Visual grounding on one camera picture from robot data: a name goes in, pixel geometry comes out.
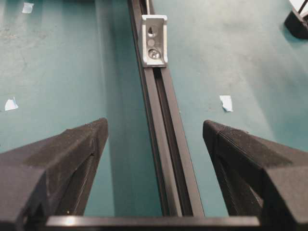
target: metal frame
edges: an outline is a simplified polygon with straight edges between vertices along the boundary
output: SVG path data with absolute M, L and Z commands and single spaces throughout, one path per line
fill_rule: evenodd
M 138 28 L 146 2 L 128 0 L 128 5 L 163 215 L 204 216 L 169 68 L 142 67 Z

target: bolt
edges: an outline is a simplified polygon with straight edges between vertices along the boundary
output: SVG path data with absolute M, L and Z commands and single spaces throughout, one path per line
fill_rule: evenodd
M 158 50 L 155 49 L 150 49 L 149 50 L 149 56 L 151 59 L 159 59 L 160 58 L 160 53 Z

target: screw hole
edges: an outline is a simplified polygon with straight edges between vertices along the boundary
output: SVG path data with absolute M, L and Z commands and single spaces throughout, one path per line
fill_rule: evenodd
M 153 38 L 157 35 L 157 26 L 150 26 L 149 30 L 148 30 L 148 36 Z

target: black bar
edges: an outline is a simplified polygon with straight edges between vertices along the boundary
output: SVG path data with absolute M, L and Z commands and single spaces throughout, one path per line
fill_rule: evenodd
M 54 216 L 46 223 L 37 224 L 37 231 L 98 231 L 98 230 L 203 230 L 203 231 L 252 231 L 265 230 L 257 217 L 229 218 L 96 218 L 78 216 Z
M 128 0 L 163 215 L 204 216 L 168 67 L 143 68 L 138 31 L 143 0 Z
M 302 11 L 303 11 L 304 7 L 306 6 L 307 2 L 308 2 L 308 0 L 305 0 L 303 5 L 300 7 L 300 9 L 298 11 L 299 14 L 302 13 Z

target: tape piece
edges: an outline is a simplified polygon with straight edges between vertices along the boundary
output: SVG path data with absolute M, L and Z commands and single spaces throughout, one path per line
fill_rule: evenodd
M 23 13 L 32 13 L 34 3 L 24 2 Z
M 18 105 L 16 103 L 16 100 L 15 100 L 15 97 L 11 100 L 11 99 L 8 99 L 6 104 L 5 104 L 5 110 L 6 111 L 9 111 L 9 110 L 14 110 L 14 109 L 17 109 L 18 108 Z
M 223 109 L 225 109 L 226 112 L 233 112 L 231 96 L 229 96 L 229 95 L 220 95 L 219 98 L 222 101 Z

